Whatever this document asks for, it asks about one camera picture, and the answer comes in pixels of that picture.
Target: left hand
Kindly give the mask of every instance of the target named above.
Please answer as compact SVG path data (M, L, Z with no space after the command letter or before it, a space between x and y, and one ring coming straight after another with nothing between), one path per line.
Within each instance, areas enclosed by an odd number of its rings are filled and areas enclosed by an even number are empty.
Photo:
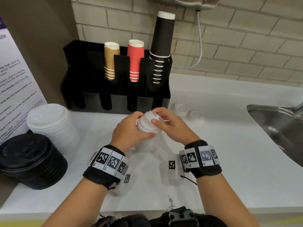
M142 133L136 128L136 120L144 116L142 112L136 111L122 119L113 131L110 145L126 153L130 148L137 145L140 141L151 139L157 136L156 133Z

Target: countertop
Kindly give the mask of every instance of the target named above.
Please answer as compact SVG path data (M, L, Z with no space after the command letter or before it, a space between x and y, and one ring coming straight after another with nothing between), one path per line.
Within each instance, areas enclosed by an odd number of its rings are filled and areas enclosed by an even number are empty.
M293 107L303 100L303 89L204 76L171 74L171 100L204 116L187 125L213 145L223 174L233 190L253 212L302 211L303 168L287 157L248 114L249 104ZM112 131L126 115L71 112L81 144L66 155L68 169L54 186L32 190L18 184L0 215L52 213L82 179L92 154L111 140ZM168 154L184 147L163 133L151 153L131 149L126 156L132 167L131 190L123 196L108 194L101 211L166 210L173 205L203 210L198 188L188 180L168 179Z

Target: wristband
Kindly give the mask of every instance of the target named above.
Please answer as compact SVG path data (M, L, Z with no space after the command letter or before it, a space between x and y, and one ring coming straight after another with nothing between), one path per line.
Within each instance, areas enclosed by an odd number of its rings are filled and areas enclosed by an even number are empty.
M185 150L179 152L185 170L190 171L195 178L205 175L220 174L220 160L214 147L204 140L198 140L185 146Z
M128 159L125 154L112 145L106 145L88 163L89 167L83 176L97 184L109 188L114 182L119 183L128 169Z

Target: stainless steel sink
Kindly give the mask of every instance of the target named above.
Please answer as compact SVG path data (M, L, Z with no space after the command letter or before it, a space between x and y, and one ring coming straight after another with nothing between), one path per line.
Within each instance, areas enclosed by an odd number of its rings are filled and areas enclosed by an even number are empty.
M303 167L303 120L291 108L248 105L248 113L297 164Z

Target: poster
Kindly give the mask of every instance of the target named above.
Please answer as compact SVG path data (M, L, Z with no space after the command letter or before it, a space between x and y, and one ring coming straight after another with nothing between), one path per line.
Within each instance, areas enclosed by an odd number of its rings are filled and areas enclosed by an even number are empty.
M46 100L0 16L0 144L26 133L28 112Z

